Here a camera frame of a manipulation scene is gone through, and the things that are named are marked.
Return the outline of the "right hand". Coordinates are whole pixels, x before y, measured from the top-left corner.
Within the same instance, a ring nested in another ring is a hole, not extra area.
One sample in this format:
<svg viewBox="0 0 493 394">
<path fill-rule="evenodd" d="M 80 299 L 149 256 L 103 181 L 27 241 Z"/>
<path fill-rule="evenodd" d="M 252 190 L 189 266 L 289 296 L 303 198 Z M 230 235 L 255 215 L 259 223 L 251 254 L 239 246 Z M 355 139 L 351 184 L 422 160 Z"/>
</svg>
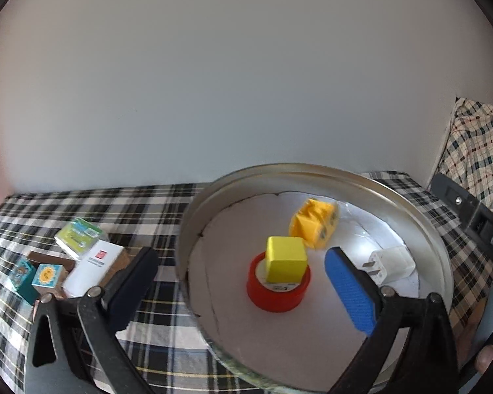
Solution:
<svg viewBox="0 0 493 394">
<path fill-rule="evenodd" d="M 475 368 L 479 374 L 484 374 L 493 362 L 493 345 L 486 345 L 477 354 Z"/>
</svg>

